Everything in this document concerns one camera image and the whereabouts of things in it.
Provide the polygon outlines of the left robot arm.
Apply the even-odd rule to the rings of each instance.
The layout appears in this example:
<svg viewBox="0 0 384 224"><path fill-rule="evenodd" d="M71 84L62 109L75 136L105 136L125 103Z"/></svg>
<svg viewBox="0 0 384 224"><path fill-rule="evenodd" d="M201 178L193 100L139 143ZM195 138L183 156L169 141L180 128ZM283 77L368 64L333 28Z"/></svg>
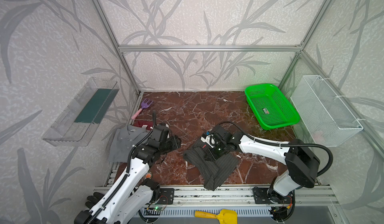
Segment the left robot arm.
<svg viewBox="0 0 384 224"><path fill-rule="evenodd" d="M81 211L76 224L127 224L146 204L160 198L160 184L142 178L162 156L179 149L181 139L165 125L153 129L133 145L125 171L111 189L89 210Z"/></svg>

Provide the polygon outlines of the dark grey striped shirt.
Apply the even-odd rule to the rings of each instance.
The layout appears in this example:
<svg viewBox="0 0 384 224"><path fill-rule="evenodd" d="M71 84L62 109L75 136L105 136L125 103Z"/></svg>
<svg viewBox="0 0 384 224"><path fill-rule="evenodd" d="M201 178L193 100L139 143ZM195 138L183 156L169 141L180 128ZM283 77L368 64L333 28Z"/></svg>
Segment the dark grey striped shirt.
<svg viewBox="0 0 384 224"><path fill-rule="evenodd" d="M210 146L197 140L188 150L184 152L183 158L189 164L198 168L204 179L204 187L214 191L220 187L232 174L239 164L239 159L232 154L226 154L216 161L207 161L205 149Z"/></svg>

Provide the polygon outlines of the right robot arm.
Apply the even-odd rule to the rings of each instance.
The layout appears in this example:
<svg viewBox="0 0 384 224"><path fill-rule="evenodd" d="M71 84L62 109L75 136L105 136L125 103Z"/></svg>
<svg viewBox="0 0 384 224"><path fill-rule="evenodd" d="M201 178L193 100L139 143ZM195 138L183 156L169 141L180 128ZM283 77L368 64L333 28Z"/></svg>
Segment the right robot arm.
<svg viewBox="0 0 384 224"><path fill-rule="evenodd" d="M200 140L209 161L217 161L229 152L241 152L273 159L287 167L269 188L253 189L257 204L287 204L293 201L297 188L315 186L320 160L300 140L291 143L264 140L242 132L231 134L220 126L202 134Z"/></svg>

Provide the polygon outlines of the green plastic basket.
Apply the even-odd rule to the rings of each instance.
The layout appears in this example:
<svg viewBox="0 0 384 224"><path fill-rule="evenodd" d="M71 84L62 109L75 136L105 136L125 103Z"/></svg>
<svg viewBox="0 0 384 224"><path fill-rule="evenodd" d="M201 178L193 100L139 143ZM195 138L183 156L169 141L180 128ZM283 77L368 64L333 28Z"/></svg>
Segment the green plastic basket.
<svg viewBox="0 0 384 224"><path fill-rule="evenodd" d="M257 84L245 89L247 102L264 130L293 126L300 115L280 89L270 83Z"/></svg>

